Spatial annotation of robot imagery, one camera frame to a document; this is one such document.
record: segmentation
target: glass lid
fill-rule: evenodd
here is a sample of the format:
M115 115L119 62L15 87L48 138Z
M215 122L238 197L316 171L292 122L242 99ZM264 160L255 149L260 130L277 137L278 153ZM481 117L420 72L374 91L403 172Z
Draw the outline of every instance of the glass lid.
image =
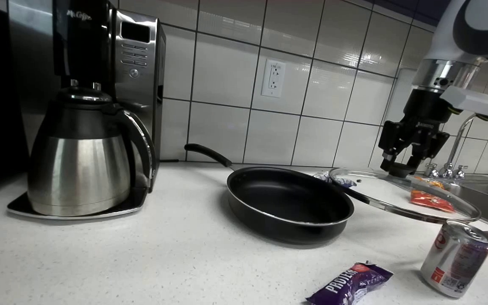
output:
M448 219L474 222L481 218L476 206L446 191L446 185L439 180L345 168L332 169L329 177L367 197L371 206L409 218L435 223Z

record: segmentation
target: coffee maker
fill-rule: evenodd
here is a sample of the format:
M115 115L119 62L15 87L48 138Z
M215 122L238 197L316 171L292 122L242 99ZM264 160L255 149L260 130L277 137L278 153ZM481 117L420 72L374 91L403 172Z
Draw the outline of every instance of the coffee maker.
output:
M52 19L62 89L31 148L28 192L8 210L52 219L137 211L159 166L165 58L159 19L108 0L53 0Z

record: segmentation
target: frying pan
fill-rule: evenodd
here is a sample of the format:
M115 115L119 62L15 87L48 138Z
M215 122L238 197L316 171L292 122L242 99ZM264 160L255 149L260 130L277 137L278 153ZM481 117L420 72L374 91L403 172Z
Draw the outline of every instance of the frying pan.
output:
M230 160L199 144L186 151L208 156L225 167ZM253 166L227 177L229 206L239 220L260 234L291 244L320 244L338 236L354 212L342 186L294 170Z

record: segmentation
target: carafe handle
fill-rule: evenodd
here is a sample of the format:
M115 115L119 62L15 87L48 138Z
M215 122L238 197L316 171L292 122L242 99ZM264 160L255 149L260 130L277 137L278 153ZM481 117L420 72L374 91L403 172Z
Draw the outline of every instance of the carafe handle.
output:
M109 104L103 107L103 113L109 115L115 123L121 124L129 131L129 138L137 147L141 155L144 175L149 182L148 193L153 189L153 163L155 160L155 150L153 141L146 127L137 114L125 110L118 104Z

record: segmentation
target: coffee maker button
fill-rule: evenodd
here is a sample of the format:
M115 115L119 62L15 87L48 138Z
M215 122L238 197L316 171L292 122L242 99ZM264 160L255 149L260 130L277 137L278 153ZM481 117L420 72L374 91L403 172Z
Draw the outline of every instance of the coffee maker button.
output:
M131 70L129 70L129 76L133 77L133 78L138 77L139 71L137 69L131 69Z

